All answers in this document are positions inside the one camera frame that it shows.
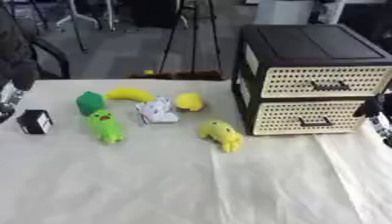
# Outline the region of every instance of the green toy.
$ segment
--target green toy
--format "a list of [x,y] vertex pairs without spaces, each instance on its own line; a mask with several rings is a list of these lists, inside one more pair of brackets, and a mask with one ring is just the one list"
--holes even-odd
[[95,111],[87,118],[87,122],[98,138],[107,144],[115,144],[124,139],[115,117],[105,109]]
[[90,116],[95,111],[105,108],[105,101],[103,100],[103,97],[100,94],[90,91],[79,96],[76,100],[76,104],[78,104],[79,111],[84,116]]

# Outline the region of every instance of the tripod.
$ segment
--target tripod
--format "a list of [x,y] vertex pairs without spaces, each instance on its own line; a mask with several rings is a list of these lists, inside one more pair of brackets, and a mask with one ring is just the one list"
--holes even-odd
[[[207,0],[207,1],[208,1],[208,8],[209,8],[210,20],[211,20],[211,25],[212,25],[212,31],[213,31],[213,42],[214,42],[216,60],[217,60],[217,63],[218,63],[218,69],[219,69],[220,75],[222,75],[222,69],[221,69],[221,49],[220,49],[219,43],[218,43],[217,29],[216,29],[216,23],[215,23],[216,16],[215,16],[214,3],[213,3],[213,0]],[[162,59],[161,66],[159,68],[159,73],[160,74],[164,70],[167,57],[169,55],[170,50],[172,49],[172,41],[173,41],[174,35],[176,33],[176,28],[177,28],[177,25],[179,24],[179,20],[181,19],[182,12],[183,12],[183,10],[185,8],[187,8],[187,7],[185,7],[185,0],[180,0],[179,10],[177,12],[176,22],[175,22],[173,28],[171,29],[171,34],[170,34],[170,37],[169,37],[169,41],[167,42],[167,46],[166,46],[166,48],[164,50],[164,57]],[[192,37],[192,68],[191,68],[191,75],[195,74],[195,69],[196,69],[196,51],[197,51],[198,30],[199,30],[198,16],[199,16],[199,5],[198,5],[198,1],[195,0],[195,1],[193,1],[193,37]]]

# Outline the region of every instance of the white crumpled toy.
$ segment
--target white crumpled toy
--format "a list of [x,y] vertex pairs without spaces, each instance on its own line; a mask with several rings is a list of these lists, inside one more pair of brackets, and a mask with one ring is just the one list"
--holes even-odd
[[145,123],[176,123],[179,120],[179,117],[172,113],[172,103],[164,97],[138,103],[136,109]]

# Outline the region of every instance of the perforated drawer panel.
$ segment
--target perforated drawer panel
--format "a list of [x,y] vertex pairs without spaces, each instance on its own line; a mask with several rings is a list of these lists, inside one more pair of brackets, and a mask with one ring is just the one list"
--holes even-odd
[[363,118],[353,117],[363,101],[262,103],[255,135],[341,133],[354,131]]
[[[256,75],[259,62],[248,45],[245,55]],[[265,75],[266,98],[372,96],[388,85],[392,66],[272,67]]]

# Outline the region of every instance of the yellow toy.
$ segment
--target yellow toy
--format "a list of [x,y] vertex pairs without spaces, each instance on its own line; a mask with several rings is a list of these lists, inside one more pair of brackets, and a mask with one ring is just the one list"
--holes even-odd
[[200,111],[203,109],[204,103],[199,94],[180,94],[176,99],[176,107],[189,111]]
[[132,100],[137,102],[153,102],[155,97],[146,91],[133,87],[118,87],[108,92],[105,97],[110,100]]
[[151,75],[151,74],[154,74],[154,71],[152,71],[152,70],[144,70],[144,74],[145,75]]
[[199,130],[201,138],[211,137],[220,142],[225,152],[238,151],[242,144],[242,135],[237,133],[230,124],[220,120],[204,122]]

